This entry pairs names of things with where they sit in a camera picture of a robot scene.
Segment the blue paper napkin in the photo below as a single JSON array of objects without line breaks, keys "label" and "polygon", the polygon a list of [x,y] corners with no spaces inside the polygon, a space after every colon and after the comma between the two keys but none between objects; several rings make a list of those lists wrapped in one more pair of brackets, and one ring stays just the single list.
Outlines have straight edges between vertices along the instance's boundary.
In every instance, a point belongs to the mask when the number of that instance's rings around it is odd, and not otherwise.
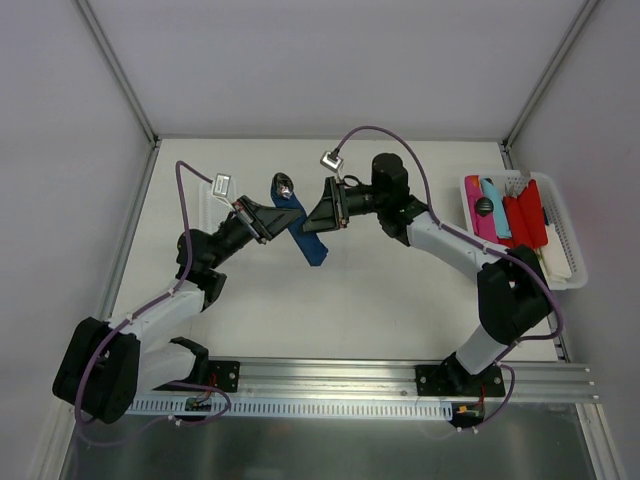
[{"label": "blue paper napkin", "polygon": [[294,242],[311,267],[319,267],[327,258],[329,250],[322,243],[316,233],[303,231],[303,224],[307,219],[306,210],[294,192],[292,179],[283,172],[276,173],[271,182],[270,197],[275,207],[297,209],[300,216],[288,226]]}]

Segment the silver spoon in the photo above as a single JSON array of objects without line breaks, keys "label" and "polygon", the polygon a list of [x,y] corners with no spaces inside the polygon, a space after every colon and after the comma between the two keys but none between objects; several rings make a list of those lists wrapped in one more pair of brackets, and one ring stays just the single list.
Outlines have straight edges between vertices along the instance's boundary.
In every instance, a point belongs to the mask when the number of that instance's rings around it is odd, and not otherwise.
[{"label": "silver spoon", "polygon": [[272,185],[274,195],[278,198],[289,200],[294,194],[293,181],[283,172],[278,172],[274,175]]}]

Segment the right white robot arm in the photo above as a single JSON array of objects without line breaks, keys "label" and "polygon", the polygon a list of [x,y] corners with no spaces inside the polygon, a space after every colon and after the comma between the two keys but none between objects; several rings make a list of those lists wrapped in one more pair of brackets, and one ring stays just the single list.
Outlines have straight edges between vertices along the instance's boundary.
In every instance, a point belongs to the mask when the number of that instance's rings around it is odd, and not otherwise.
[{"label": "right white robot arm", "polygon": [[332,174],[303,223],[304,232],[343,229],[352,217],[373,214],[388,237],[437,257],[475,281],[479,325],[428,379],[440,390],[472,394],[481,387],[483,373],[552,311],[535,252],[527,246],[495,246],[437,220],[431,206],[411,194],[408,172],[396,154],[373,159],[368,184],[342,174],[335,151],[325,153],[320,162]]}]

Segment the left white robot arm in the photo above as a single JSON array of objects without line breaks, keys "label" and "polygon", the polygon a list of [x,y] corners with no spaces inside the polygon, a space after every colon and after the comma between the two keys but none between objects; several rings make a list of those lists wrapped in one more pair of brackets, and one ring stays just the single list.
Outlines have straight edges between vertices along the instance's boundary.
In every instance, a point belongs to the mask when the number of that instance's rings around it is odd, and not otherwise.
[{"label": "left white robot arm", "polygon": [[298,208],[242,196],[214,233],[186,230],[177,243],[178,272],[164,292],[131,313],[106,321],[88,317],[76,326],[54,396],[111,424],[139,394],[171,383],[188,390],[206,385],[207,348],[172,332],[218,300],[227,277],[217,267],[252,241],[274,239],[301,215]]}]

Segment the pink rolled napkin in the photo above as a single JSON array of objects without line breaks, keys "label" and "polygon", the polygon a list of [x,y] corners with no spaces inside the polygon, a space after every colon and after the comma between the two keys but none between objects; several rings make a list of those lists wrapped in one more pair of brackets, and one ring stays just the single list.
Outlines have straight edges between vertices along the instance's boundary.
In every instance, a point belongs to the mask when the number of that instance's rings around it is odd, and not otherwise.
[{"label": "pink rolled napkin", "polygon": [[494,211],[500,200],[497,189],[487,179],[477,175],[466,176],[464,188],[473,232],[483,240],[498,243]]}]

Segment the light blue rolled napkin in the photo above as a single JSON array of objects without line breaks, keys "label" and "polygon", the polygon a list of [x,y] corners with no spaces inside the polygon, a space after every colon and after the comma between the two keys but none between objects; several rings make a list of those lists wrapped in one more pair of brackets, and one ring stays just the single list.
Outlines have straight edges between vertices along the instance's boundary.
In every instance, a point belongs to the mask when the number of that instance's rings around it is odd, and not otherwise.
[{"label": "light blue rolled napkin", "polygon": [[511,239],[512,233],[502,203],[503,195],[489,178],[481,178],[480,184],[484,196],[487,197],[493,204],[493,219],[497,237],[499,239]]}]

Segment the red rolled napkin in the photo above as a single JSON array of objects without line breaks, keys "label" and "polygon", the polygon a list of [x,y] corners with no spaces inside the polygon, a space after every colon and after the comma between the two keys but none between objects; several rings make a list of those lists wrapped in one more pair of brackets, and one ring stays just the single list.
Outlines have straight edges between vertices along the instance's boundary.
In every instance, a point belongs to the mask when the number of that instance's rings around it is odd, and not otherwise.
[{"label": "red rolled napkin", "polygon": [[548,243],[544,208],[537,182],[531,179],[517,197],[532,248],[538,249]]},{"label": "red rolled napkin", "polygon": [[511,237],[507,239],[500,239],[499,243],[509,248],[515,248],[521,245],[532,248],[533,242],[524,221],[524,216],[518,200],[515,197],[505,196],[503,198],[503,208],[505,210]]}]

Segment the white napkin stack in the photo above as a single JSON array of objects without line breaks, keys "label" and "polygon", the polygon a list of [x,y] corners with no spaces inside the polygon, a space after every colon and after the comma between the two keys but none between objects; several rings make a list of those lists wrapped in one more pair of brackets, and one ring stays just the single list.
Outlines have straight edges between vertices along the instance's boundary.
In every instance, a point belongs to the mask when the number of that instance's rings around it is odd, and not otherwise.
[{"label": "white napkin stack", "polygon": [[560,237],[554,224],[545,226],[547,243],[540,247],[544,273],[548,281],[566,283],[572,277],[572,270],[566,258]]}]

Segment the small white utensil tray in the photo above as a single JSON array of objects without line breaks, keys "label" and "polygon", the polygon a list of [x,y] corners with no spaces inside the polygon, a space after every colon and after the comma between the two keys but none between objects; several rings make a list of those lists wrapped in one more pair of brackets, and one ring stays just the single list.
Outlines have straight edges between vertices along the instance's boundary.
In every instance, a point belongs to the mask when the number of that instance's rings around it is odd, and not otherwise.
[{"label": "small white utensil tray", "polygon": [[199,184],[198,199],[198,229],[213,234],[229,217],[232,208],[228,203],[215,197],[211,192],[211,185],[205,181]]}]

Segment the large white basket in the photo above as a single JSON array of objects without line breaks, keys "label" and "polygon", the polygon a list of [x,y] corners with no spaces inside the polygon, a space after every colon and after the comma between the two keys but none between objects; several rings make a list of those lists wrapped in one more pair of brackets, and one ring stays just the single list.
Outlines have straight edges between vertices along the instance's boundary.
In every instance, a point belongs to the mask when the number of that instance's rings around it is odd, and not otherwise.
[{"label": "large white basket", "polygon": [[571,270],[571,275],[566,279],[562,279],[561,277],[552,275],[545,262],[542,262],[547,284],[549,288],[554,291],[584,287],[588,281],[587,269],[568,210],[554,181],[548,175],[540,172],[532,172],[529,176],[525,176],[519,170],[464,170],[459,176],[459,187],[463,204],[462,209],[464,212],[465,228],[471,234],[474,233],[474,229],[467,199],[465,178],[474,175],[479,178],[491,179],[501,194],[520,194],[531,179],[536,181],[544,213],[546,214],[549,224],[556,232],[556,236],[552,237],[552,239],[558,239],[557,244],[562,248],[564,258]]}]

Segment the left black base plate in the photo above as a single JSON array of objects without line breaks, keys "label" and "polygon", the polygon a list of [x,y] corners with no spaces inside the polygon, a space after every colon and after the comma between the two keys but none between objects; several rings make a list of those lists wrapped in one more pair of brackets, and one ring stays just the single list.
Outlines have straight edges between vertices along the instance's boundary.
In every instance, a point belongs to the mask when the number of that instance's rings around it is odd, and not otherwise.
[{"label": "left black base plate", "polygon": [[241,364],[231,360],[209,360],[203,384],[226,393],[238,391]]}]

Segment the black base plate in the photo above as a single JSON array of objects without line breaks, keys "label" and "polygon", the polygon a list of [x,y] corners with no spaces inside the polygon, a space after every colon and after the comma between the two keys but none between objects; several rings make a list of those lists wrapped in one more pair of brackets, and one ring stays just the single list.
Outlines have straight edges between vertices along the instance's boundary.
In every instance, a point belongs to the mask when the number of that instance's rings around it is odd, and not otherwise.
[{"label": "black base plate", "polygon": [[426,397],[501,398],[506,394],[502,372],[489,366],[476,375],[462,367],[446,363],[416,365],[414,367],[417,394]]},{"label": "black base plate", "polygon": [[209,360],[203,384],[226,393],[238,391],[241,364],[231,360]]}]

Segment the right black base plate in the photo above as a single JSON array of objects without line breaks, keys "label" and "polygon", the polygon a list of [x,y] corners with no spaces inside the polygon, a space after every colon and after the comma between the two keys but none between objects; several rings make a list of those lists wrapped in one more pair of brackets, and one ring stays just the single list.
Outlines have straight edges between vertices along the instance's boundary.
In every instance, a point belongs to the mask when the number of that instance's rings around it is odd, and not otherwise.
[{"label": "right black base plate", "polygon": [[417,394],[426,397],[501,398],[506,394],[502,372],[489,366],[476,375],[462,367],[446,363],[416,365],[414,367]]}]

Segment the aluminium mounting rail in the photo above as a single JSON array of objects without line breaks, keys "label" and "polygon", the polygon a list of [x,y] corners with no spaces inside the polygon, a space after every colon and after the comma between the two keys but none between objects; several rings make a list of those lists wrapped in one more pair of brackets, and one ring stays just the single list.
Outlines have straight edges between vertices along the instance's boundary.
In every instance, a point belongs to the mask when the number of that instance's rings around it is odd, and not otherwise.
[{"label": "aluminium mounting rail", "polygon": [[[336,360],[240,358],[237,398],[349,400],[424,400],[416,375],[419,360]],[[511,399],[522,403],[584,403],[601,401],[595,378],[583,364],[518,362],[503,364],[502,380]]]}]

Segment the left aluminium frame post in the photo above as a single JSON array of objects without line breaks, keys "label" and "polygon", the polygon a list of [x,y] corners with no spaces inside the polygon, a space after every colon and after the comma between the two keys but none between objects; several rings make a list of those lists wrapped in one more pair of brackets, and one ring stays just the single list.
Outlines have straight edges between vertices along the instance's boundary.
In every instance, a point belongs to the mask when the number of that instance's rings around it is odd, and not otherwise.
[{"label": "left aluminium frame post", "polygon": [[85,24],[91,39],[95,43],[100,56],[104,60],[107,69],[113,77],[119,91],[123,95],[128,108],[140,127],[144,137],[150,145],[155,146],[158,142],[159,136],[152,126],[152,123],[149,120],[149,117],[145,112],[145,109],[128,78],[128,75],[121,64],[104,27],[98,19],[91,2],[87,0],[73,0],[72,4],[78,11],[78,14]]}]

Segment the aluminium frame post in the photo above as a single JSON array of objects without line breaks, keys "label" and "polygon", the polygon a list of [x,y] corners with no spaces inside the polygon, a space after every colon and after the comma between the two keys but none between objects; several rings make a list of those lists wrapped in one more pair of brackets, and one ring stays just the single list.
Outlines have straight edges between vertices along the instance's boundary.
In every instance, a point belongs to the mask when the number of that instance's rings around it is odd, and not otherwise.
[{"label": "aluminium frame post", "polygon": [[543,68],[541,75],[537,79],[532,91],[518,113],[516,120],[504,138],[503,147],[506,151],[510,151],[513,148],[516,140],[526,127],[530,117],[533,115],[534,110],[542,101],[544,95],[551,86],[551,83],[554,81],[561,67],[564,65],[569,53],[578,42],[580,36],[600,5],[600,0],[585,0],[581,2],[579,9],[573,16],[564,34],[561,36],[558,44]]},{"label": "aluminium frame post", "polygon": [[128,75],[121,64],[104,27],[98,19],[91,2],[87,0],[73,0],[72,4],[78,11],[78,14],[85,24],[91,39],[95,43],[100,56],[104,60],[107,69],[113,77],[119,91],[123,95],[128,108],[140,127],[144,137],[150,145],[155,146],[158,142],[159,136],[152,126],[152,123],[149,120],[149,117],[145,112],[145,109],[128,78]]}]

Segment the right aluminium frame post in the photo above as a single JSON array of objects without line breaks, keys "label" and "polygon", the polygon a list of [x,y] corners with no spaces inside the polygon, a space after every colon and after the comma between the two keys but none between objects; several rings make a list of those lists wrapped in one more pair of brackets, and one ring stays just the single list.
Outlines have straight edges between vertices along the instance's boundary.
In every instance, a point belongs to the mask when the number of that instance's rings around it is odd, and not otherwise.
[{"label": "right aluminium frame post", "polygon": [[510,151],[513,148],[516,140],[526,127],[530,117],[533,115],[534,110],[542,101],[544,95],[551,86],[551,83],[554,81],[561,67],[564,65],[569,53],[578,42],[580,36],[600,5],[600,0],[585,0],[581,2],[579,9],[573,16],[564,34],[561,36],[558,44],[543,68],[541,75],[537,79],[532,91],[518,113],[516,120],[504,138],[503,147],[506,151]]}]

